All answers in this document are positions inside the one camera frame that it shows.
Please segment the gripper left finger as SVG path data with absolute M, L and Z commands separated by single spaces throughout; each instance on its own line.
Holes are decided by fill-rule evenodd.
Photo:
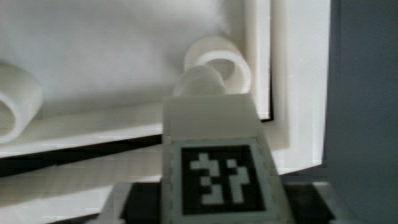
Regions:
M 96 224 L 160 224 L 160 183 L 120 183 L 111 191 Z

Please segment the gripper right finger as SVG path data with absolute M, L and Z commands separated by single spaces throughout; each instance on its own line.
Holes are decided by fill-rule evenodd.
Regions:
M 356 215 L 329 182 L 287 182 L 297 224 L 356 224 Z

